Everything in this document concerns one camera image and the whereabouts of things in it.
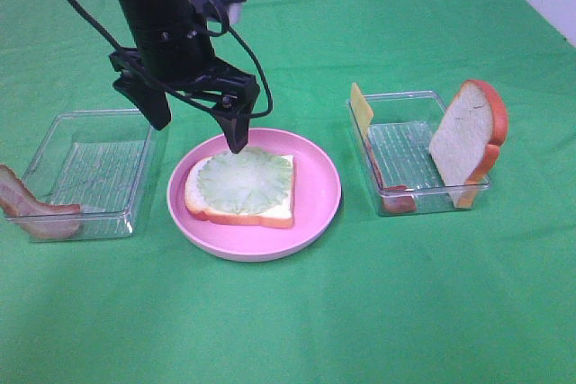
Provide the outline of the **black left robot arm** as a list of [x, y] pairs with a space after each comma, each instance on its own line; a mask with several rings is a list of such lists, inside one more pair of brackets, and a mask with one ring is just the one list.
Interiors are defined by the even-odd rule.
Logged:
[[135, 45], [110, 56], [120, 74], [114, 89], [157, 130], [171, 121], [167, 94], [176, 92], [208, 112], [240, 152], [260, 88], [255, 76], [218, 58], [211, 39], [233, 31], [246, 0], [118, 1]]

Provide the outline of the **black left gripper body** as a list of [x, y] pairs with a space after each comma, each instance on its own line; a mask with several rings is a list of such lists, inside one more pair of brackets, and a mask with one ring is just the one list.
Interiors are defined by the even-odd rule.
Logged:
[[171, 94], [177, 99], [212, 114], [215, 107], [237, 110], [250, 107], [252, 114], [259, 94], [256, 77], [245, 73], [231, 64], [213, 58], [206, 67], [189, 72], [186, 77], [172, 81], [155, 78], [144, 68], [141, 55], [136, 49], [119, 49], [109, 59], [120, 77], [131, 77], [145, 82], [152, 88]]

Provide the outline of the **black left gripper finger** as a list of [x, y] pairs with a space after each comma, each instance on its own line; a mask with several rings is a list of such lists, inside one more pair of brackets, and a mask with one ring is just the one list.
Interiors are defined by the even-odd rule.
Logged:
[[171, 111], [163, 91], [131, 77], [119, 77], [112, 87], [125, 96], [156, 130], [162, 130], [171, 121]]
[[252, 109], [240, 107], [237, 110], [224, 110], [215, 107], [211, 116], [217, 121], [232, 153], [239, 153], [248, 143], [248, 128]]

